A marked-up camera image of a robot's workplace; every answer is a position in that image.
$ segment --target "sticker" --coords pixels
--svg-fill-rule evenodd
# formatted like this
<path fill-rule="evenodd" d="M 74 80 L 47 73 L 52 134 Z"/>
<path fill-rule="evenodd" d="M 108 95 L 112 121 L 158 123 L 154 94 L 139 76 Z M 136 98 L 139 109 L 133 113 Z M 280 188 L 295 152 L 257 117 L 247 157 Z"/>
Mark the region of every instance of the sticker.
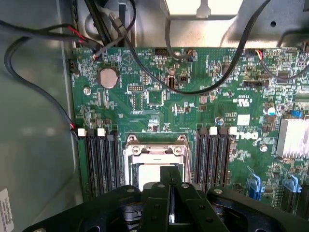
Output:
<path fill-rule="evenodd" d="M 14 223 L 9 201 L 8 190 L 0 192 L 0 232 L 12 232 Z"/>
<path fill-rule="evenodd" d="M 248 126 L 250 124 L 250 115 L 238 115 L 237 126 Z"/>

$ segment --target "green circuit board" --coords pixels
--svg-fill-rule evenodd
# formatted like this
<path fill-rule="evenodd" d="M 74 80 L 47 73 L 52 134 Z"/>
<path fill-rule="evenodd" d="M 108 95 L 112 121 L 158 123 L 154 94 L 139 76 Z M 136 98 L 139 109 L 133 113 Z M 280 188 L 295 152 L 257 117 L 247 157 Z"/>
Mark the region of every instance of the green circuit board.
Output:
<path fill-rule="evenodd" d="M 137 48 L 137 54 L 151 73 L 183 91 L 200 90 L 215 83 L 231 62 L 234 48 L 193 48 L 190 61 L 174 60 L 165 50 Z M 187 48 L 176 48 L 184 54 Z M 282 117 L 300 111 L 309 114 L 307 100 L 295 101 L 299 93 L 309 93 L 307 77 L 289 82 L 269 78 L 254 52 L 241 56 L 230 77 L 218 89 L 206 95 L 184 96 L 166 90 L 145 74 L 126 48 L 111 48 L 99 60 L 92 51 L 77 48 L 73 52 L 71 80 L 75 122 L 79 127 L 107 127 L 117 131 L 120 185 L 124 184 L 122 150 L 129 134 L 141 141 L 175 141 L 185 134 L 191 148 L 191 175 L 195 176 L 196 134 L 198 128 L 237 127 L 229 154 L 227 188 L 248 195 L 248 179 L 258 175 L 265 186 L 261 201 L 280 207 L 283 179 L 296 176 L 306 182 L 309 162 L 305 159 L 281 160 L 276 155 L 277 136 Z M 282 77 L 298 73 L 308 61 L 298 48 L 266 49 L 264 61 Z M 117 71 L 119 79 L 110 89 L 97 81 L 102 68 Z M 84 88 L 91 90 L 85 94 Z M 265 109 L 274 108 L 274 114 Z M 79 157 L 84 199 L 89 194 L 89 170 L 79 141 Z"/>

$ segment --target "motherboard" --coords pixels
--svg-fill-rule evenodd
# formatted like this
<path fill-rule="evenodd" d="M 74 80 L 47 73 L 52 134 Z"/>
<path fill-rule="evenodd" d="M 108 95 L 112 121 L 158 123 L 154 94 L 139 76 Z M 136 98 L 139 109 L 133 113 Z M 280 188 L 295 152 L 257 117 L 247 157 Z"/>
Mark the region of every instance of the motherboard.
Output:
<path fill-rule="evenodd" d="M 172 89 L 217 82 L 234 48 L 136 48 L 144 66 Z M 309 54 L 264 49 L 279 77 L 300 72 Z M 84 200 L 122 185 L 141 190 L 159 167 L 179 167 L 184 182 L 206 192 L 224 186 L 309 219 L 309 79 L 271 78 L 245 49 L 229 78 L 204 95 L 167 90 L 140 69 L 126 48 L 94 60 L 76 48 L 70 60 Z"/>

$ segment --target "silver heatsink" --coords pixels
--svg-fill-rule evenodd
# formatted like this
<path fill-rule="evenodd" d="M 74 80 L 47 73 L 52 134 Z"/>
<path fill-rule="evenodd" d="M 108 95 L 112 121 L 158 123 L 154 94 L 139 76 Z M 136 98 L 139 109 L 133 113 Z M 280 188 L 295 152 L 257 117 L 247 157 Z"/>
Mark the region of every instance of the silver heatsink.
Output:
<path fill-rule="evenodd" d="M 276 153 L 284 159 L 309 158 L 309 120 L 282 119 Z"/>

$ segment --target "blue connector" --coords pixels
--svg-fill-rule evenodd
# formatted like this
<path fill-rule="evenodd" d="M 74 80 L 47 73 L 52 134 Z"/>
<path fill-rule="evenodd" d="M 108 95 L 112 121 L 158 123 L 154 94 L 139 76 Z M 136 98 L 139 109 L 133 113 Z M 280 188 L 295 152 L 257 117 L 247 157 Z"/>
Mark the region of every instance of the blue connector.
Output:
<path fill-rule="evenodd" d="M 253 179 L 249 180 L 249 197 L 260 201 L 265 187 L 262 186 L 261 178 L 253 174 Z"/>
<path fill-rule="evenodd" d="M 299 110 L 293 110 L 291 115 L 293 117 L 297 117 L 297 118 L 302 118 L 303 117 L 303 112 L 299 111 Z"/>
<path fill-rule="evenodd" d="M 282 185 L 291 192 L 301 192 L 301 186 L 298 184 L 298 179 L 293 175 L 291 175 L 291 179 L 282 180 Z"/>

